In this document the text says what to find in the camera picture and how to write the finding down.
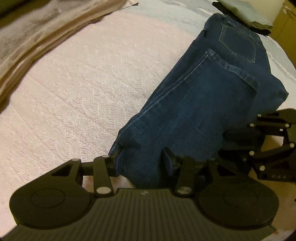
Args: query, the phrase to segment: circular disc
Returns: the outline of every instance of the circular disc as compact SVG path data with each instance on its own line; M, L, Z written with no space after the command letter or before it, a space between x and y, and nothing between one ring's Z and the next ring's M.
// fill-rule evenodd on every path
M270 224L278 210L275 193L258 182L212 183L197 197L203 212L220 225L249 229Z
M9 207L17 224L53 228L79 219L90 204L89 193L74 181L38 179L19 188Z

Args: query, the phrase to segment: ribbed black plate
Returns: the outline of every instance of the ribbed black plate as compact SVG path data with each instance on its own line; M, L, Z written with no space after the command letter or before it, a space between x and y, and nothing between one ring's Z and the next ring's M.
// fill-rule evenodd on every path
M37 230L19 225L3 241L261 241L275 229L232 230L204 217L192 200L168 189L121 189L97 199L71 225Z

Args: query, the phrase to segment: cabinet door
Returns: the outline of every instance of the cabinet door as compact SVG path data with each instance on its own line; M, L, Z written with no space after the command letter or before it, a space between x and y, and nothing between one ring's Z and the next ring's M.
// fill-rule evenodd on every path
M270 34L286 52L288 58L296 66L296 7L285 1Z

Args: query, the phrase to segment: brown towel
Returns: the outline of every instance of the brown towel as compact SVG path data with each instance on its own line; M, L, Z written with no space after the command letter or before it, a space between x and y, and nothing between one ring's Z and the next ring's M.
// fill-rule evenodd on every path
M103 15L138 0L32 0L0 18L0 104L31 64Z

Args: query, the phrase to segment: folded jeans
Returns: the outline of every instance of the folded jeans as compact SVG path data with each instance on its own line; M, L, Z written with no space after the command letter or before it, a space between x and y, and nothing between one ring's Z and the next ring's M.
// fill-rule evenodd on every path
M287 98L269 72L260 38L233 22L220 14L210 17L141 111L119 131L110 154L123 147L120 174L135 186L165 186L163 147L197 161L216 157L225 130L246 125Z

